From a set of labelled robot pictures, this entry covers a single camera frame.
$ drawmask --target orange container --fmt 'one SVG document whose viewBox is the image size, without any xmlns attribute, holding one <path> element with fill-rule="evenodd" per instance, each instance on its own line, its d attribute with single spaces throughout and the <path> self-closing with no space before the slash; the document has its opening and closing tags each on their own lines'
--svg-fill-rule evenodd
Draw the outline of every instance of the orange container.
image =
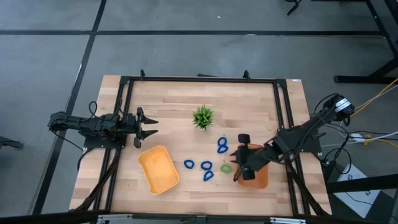
<svg viewBox="0 0 398 224">
<path fill-rule="evenodd" d="M 256 149 L 264 147 L 256 144 L 249 144 L 249 149 Z M 238 183 L 244 187 L 253 187 L 257 189 L 263 189 L 268 186 L 268 165 L 261 168 L 261 170 L 254 171 L 256 178 L 253 180 L 244 180 L 242 175 L 238 178 Z"/>
<path fill-rule="evenodd" d="M 157 195 L 176 186 L 180 177 L 164 146 L 156 146 L 138 156 L 150 193 Z"/>
</svg>

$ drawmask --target yellow plastic dish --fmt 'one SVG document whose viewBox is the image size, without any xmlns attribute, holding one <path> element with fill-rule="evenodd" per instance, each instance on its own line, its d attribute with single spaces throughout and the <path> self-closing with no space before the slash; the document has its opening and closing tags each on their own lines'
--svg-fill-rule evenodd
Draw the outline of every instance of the yellow plastic dish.
<svg viewBox="0 0 398 224">
<path fill-rule="evenodd" d="M 164 146 L 156 146 L 138 156 L 150 193 L 157 195 L 176 186 L 180 177 Z"/>
</svg>

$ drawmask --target yellow cable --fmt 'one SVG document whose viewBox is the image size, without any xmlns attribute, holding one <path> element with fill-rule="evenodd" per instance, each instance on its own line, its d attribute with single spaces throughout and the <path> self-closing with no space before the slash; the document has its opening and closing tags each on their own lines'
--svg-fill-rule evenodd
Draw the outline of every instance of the yellow cable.
<svg viewBox="0 0 398 224">
<path fill-rule="evenodd" d="M 388 141 L 388 140 L 376 139 L 375 141 L 382 141 L 382 142 L 388 143 L 388 144 L 390 144 L 390 145 L 392 145 L 392 146 L 398 147 L 398 145 L 396 145 L 396 144 L 394 144 L 394 143 L 392 143 L 392 142 L 390 142 L 390 141 Z"/>
<path fill-rule="evenodd" d="M 388 86 L 386 86 L 383 90 L 381 90 L 381 92 L 379 94 L 377 94 L 374 98 L 372 98 L 369 102 L 367 102 L 361 109 L 355 111 L 355 113 L 353 115 L 351 115 L 351 117 L 355 116 L 356 114 L 358 114 L 359 112 L 361 112 L 363 109 L 365 109 L 365 107 L 367 107 L 370 103 L 372 103 L 372 101 L 374 99 L 376 99 L 378 96 L 380 96 L 381 94 L 383 94 L 390 86 L 392 86 L 396 81 L 398 81 L 398 78 L 396 78 L 392 83 L 388 84 Z"/>
</svg>

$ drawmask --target wooden tabletop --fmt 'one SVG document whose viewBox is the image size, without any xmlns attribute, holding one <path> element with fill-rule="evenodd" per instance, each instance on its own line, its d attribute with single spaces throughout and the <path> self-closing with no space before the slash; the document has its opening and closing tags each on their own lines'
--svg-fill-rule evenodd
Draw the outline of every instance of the wooden tabletop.
<svg viewBox="0 0 398 224">
<path fill-rule="evenodd" d="M 97 101 L 98 115 L 113 112 L 119 80 L 120 76 L 104 76 Z M 287 85 L 294 123 L 302 124 L 309 119 L 302 83 L 287 80 Z M 201 105 L 215 111 L 214 125 L 207 131 L 195 129 L 192 124 L 192 111 Z M 148 118 L 159 122 L 144 125 L 143 129 L 159 132 L 142 141 L 141 149 L 133 146 L 134 135 L 129 135 L 119 163 L 112 212 L 292 215 L 284 166 L 269 163 L 269 184 L 264 189 L 242 187 L 233 182 L 233 173 L 220 172 L 223 163 L 236 168 L 229 154 L 236 150 L 238 134 L 250 134 L 254 144 L 262 144 L 276 134 L 278 122 L 271 84 L 134 82 L 129 113 L 135 113 L 138 106 Z M 217 140 L 222 135 L 228 139 L 229 151 L 217 154 Z M 157 145 L 167 148 L 180 181 L 172 189 L 152 195 L 137 157 Z M 70 208 L 79 206 L 98 182 L 103 155 L 104 149 L 95 149 L 82 160 Z M 331 213 L 319 161 L 307 153 L 301 153 L 301 158 L 309 191 Z M 195 168 L 186 169 L 185 159 L 195 161 Z M 208 182 L 203 181 L 204 171 L 200 169 L 206 160 L 213 163 L 215 175 Z M 107 192 L 106 185 L 100 208 L 104 207 Z M 296 186 L 298 208 L 303 213 L 299 192 Z"/>
</svg>

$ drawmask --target green ring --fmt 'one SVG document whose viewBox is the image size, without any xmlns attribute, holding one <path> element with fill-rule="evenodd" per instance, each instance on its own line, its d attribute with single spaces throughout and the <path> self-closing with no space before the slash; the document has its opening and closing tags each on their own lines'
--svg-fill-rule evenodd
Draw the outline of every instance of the green ring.
<svg viewBox="0 0 398 224">
<path fill-rule="evenodd" d="M 229 164 L 223 164 L 220 167 L 220 171 L 222 171 L 224 174 L 229 174 L 232 173 L 232 167 Z"/>
</svg>

